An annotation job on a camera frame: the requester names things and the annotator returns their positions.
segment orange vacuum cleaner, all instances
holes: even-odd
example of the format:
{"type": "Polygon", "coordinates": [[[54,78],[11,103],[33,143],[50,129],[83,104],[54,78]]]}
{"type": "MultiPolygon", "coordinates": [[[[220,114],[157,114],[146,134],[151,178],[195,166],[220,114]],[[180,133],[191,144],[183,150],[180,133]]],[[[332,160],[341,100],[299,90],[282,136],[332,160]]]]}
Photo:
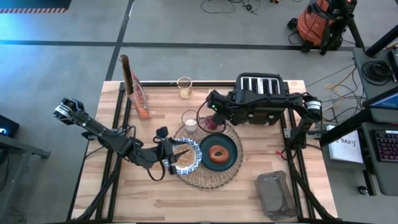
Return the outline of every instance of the orange vacuum cleaner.
{"type": "Polygon", "coordinates": [[[325,55],[328,50],[337,50],[343,41],[342,35],[351,31],[355,45],[363,47],[361,36],[354,21],[356,0],[311,0],[298,19],[293,18],[287,24],[297,30],[303,39],[302,52],[309,52],[313,46],[325,55]]]}

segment dark green plate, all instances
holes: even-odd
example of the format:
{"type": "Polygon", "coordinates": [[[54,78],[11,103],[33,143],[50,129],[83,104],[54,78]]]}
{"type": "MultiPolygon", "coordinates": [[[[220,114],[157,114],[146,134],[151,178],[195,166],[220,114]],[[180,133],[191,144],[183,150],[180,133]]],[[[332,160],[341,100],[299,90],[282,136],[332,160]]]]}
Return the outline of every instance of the dark green plate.
{"type": "Polygon", "coordinates": [[[214,133],[205,137],[199,146],[202,154],[201,163],[209,170],[213,171],[224,171],[228,170],[234,165],[236,159],[238,158],[238,148],[235,142],[225,134],[214,133]],[[217,164],[210,160],[209,150],[212,146],[219,145],[223,146],[229,152],[229,159],[223,164],[217,164]]]}

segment monitor screen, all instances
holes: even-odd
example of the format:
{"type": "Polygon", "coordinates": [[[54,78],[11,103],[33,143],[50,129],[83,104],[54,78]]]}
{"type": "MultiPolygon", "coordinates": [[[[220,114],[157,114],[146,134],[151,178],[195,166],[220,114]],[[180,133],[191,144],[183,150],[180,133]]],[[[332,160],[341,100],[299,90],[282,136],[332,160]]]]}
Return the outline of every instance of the monitor screen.
{"type": "Polygon", "coordinates": [[[370,104],[371,107],[398,110],[398,93],[386,96],[370,104]]]}

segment wicker placemat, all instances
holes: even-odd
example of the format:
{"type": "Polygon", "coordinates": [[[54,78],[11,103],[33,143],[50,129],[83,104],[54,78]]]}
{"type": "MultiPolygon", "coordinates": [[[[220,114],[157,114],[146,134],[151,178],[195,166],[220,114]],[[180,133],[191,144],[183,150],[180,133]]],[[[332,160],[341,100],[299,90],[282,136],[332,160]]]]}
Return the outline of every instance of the wicker placemat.
{"type": "MultiPolygon", "coordinates": [[[[204,118],[201,118],[199,122],[202,127],[206,128],[204,118]]],[[[212,131],[222,131],[223,128],[223,126],[220,126],[217,127],[216,130],[212,131]]],[[[184,176],[178,175],[178,177],[189,186],[205,190],[217,189],[229,183],[238,173],[243,161],[243,148],[241,140],[239,139],[239,136],[233,129],[232,125],[229,123],[226,124],[225,130],[222,133],[230,137],[235,142],[235,145],[238,149],[238,158],[236,159],[235,163],[228,170],[222,172],[209,170],[203,164],[199,164],[199,167],[191,174],[184,176]]],[[[199,127],[195,132],[189,133],[185,130],[183,125],[175,133],[174,138],[190,138],[200,144],[201,141],[210,134],[211,133],[207,133],[199,127]]]]}

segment cereal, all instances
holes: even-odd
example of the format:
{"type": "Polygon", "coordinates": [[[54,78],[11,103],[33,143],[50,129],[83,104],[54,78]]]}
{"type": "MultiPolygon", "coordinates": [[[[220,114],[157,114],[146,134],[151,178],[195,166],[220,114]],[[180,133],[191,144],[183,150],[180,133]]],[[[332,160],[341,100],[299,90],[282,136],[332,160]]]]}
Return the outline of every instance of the cereal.
{"type": "Polygon", "coordinates": [[[176,149],[174,149],[174,154],[177,154],[177,153],[180,153],[180,152],[183,152],[186,150],[189,150],[189,151],[177,159],[177,162],[174,164],[175,166],[184,168],[184,167],[188,167],[188,166],[192,165],[193,162],[195,162],[195,155],[193,154],[193,148],[187,144],[180,145],[176,149]]]}

